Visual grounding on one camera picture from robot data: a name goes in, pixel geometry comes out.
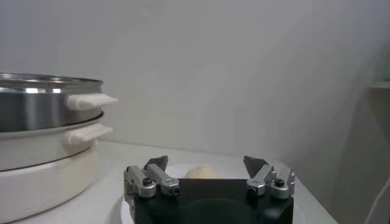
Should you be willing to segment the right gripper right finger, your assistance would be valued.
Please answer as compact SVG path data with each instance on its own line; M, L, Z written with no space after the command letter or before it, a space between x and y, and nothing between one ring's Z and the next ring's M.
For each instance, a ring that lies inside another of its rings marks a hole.
M291 168L276 170L264 159L244 156L243 163L249 179L246 181L247 195L252 198L269 194L272 198L284 200L295 194L295 173Z

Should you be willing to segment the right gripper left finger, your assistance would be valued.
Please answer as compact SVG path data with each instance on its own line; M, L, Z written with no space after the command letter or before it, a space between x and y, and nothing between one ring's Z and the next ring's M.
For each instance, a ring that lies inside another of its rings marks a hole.
M131 201L136 197L153 198L160 193L169 197L179 195L179 180L169 176L165 170L168 156L151 158L141 169L139 166L128 166L124 171L124 199Z

